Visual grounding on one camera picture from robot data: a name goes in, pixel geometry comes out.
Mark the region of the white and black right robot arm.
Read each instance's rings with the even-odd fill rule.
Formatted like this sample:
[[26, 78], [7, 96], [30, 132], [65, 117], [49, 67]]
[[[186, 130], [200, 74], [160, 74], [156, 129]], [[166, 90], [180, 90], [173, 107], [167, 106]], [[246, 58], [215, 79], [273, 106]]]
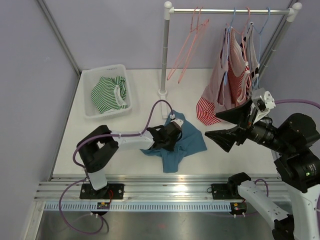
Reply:
[[292, 212], [279, 208], [259, 190], [244, 172], [228, 178], [226, 191], [232, 199], [249, 202], [264, 218], [276, 240], [317, 240], [320, 237], [320, 160], [311, 151], [320, 134], [314, 120], [302, 113], [291, 114], [279, 127], [258, 114], [267, 105], [248, 100], [217, 117], [232, 123], [230, 129], [205, 133], [225, 152], [251, 140], [279, 154], [274, 161], [288, 190]]

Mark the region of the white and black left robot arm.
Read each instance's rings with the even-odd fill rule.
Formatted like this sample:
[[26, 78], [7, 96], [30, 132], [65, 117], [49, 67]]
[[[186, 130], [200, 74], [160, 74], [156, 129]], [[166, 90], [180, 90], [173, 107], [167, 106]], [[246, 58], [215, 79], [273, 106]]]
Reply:
[[103, 199], [111, 196], [111, 184], [104, 168], [117, 151], [161, 150], [173, 151], [182, 138], [184, 121], [173, 119], [167, 125], [148, 127], [139, 133], [112, 131], [101, 125], [82, 139], [76, 146], [89, 183], [82, 185], [81, 199]]

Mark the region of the pink lilac tank top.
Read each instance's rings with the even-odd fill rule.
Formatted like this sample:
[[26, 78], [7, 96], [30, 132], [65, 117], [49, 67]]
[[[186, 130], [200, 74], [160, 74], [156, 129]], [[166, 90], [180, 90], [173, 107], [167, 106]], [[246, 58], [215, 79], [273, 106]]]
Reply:
[[227, 82], [226, 86], [224, 86], [224, 73], [226, 70], [229, 70], [229, 64], [225, 63], [227, 53], [226, 37], [227, 33], [225, 27], [218, 45], [219, 51], [215, 58], [212, 74], [208, 85], [205, 87], [201, 96], [206, 101], [213, 104], [215, 113], [229, 110], [235, 106], [232, 103], [229, 83]]

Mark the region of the blue tank top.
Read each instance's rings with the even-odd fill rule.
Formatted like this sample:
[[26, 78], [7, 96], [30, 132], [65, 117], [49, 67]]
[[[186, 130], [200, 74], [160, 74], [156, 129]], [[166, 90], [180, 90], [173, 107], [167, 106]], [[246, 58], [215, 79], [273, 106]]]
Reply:
[[175, 144], [173, 151], [166, 149], [141, 149], [146, 156], [157, 156], [162, 159], [164, 173], [176, 173], [179, 163], [184, 157], [194, 155], [207, 150], [203, 135], [194, 125], [186, 120], [183, 113], [173, 110], [175, 117], [183, 120], [182, 137]]

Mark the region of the green striped tank top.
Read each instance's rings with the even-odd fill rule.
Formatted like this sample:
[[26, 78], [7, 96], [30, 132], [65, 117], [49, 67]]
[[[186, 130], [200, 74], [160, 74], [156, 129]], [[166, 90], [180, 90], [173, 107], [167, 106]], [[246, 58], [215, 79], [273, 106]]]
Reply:
[[91, 91], [91, 101], [100, 114], [128, 108], [126, 78], [101, 76]]

